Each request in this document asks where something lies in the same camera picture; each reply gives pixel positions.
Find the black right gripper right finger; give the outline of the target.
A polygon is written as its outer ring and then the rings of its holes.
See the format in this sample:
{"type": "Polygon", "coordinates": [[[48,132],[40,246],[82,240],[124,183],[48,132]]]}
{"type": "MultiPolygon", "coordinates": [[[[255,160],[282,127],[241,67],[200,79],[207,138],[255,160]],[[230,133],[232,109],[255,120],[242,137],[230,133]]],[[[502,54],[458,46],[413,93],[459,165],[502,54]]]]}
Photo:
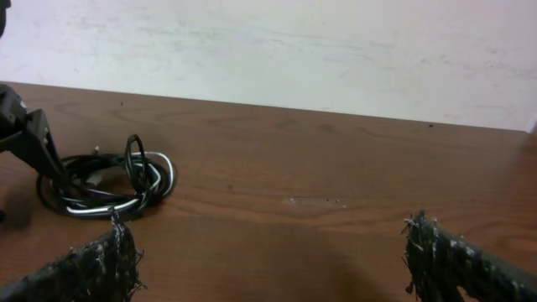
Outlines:
{"type": "Polygon", "coordinates": [[[428,302],[536,302],[536,276],[441,229],[423,211],[404,219],[404,263],[411,274],[405,291],[428,302]]]}

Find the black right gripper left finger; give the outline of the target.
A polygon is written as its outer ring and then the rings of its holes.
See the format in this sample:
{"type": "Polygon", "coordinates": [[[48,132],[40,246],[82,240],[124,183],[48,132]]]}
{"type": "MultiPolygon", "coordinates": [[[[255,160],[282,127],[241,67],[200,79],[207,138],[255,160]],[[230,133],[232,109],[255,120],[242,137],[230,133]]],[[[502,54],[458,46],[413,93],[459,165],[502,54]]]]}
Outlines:
{"type": "Polygon", "coordinates": [[[143,252],[116,212],[111,223],[110,231],[85,246],[3,285],[1,302],[131,300],[145,287],[138,271],[143,252]]]}

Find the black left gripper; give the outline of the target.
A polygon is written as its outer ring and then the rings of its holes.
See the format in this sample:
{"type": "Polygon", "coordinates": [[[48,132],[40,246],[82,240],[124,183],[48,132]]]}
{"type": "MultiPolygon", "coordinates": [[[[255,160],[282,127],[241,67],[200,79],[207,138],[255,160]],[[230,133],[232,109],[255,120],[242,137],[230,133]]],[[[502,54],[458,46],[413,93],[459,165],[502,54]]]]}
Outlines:
{"type": "Polygon", "coordinates": [[[67,179],[45,112],[28,112],[22,97],[5,84],[1,84],[1,151],[11,152],[41,175],[67,179]]]}

